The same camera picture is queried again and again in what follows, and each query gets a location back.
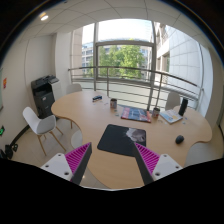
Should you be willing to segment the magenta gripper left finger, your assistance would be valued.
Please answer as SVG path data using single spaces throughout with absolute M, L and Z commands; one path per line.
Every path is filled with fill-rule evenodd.
M 87 143 L 67 154 L 57 153 L 42 169 L 79 185 L 91 154 L 92 144 Z

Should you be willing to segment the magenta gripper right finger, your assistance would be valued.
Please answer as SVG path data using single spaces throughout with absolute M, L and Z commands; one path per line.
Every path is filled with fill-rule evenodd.
M 159 155 L 138 143 L 133 148 L 133 154 L 145 185 L 182 169 L 168 154 Z

